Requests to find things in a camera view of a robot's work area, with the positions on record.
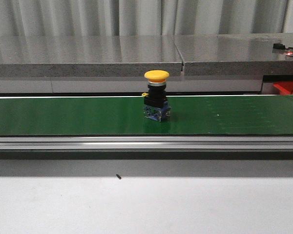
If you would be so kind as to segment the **yellow push button switch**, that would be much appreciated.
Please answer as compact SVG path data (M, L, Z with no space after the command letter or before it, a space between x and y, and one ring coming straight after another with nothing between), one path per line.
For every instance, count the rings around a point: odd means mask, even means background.
M170 116L171 107L166 97L166 79L169 73L164 70L151 70L144 74L148 80L148 92L144 98L144 115L146 118L161 122Z

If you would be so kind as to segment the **grey stone counter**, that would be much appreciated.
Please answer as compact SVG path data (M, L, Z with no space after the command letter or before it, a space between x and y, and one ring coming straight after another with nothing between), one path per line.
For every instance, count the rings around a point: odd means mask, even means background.
M293 75L293 33L178 36L3 36L0 77Z

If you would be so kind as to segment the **green conveyor belt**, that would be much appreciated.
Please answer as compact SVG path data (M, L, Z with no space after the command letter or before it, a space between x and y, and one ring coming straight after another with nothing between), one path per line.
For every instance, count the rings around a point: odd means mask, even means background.
M170 118L144 117L142 97L0 98L0 137L293 135L293 95L169 97Z

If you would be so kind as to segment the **red plastic bin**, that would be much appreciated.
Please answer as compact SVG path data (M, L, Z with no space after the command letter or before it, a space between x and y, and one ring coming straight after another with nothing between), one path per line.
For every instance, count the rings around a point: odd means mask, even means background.
M293 81L278 81L273 86L279 91L280 95L293 95Z

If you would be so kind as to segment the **black sensor box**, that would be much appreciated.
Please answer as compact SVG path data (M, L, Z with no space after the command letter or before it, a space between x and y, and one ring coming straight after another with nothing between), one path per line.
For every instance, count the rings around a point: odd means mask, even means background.
M273 49L277 49L277 50L285 50L286 46L282 43L274 43L273 44Z

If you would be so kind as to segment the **white curtain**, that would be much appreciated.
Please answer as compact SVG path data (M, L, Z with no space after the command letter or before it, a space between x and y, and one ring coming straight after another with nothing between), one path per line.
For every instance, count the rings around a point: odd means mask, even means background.
M292 32L293 0L0 0L0 36Z

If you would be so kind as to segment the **aluminium conveyor frame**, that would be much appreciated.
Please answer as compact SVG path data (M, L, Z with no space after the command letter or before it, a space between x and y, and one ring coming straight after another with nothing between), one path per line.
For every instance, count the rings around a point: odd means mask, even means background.
M0 150L293 151L293 136L0 137Z

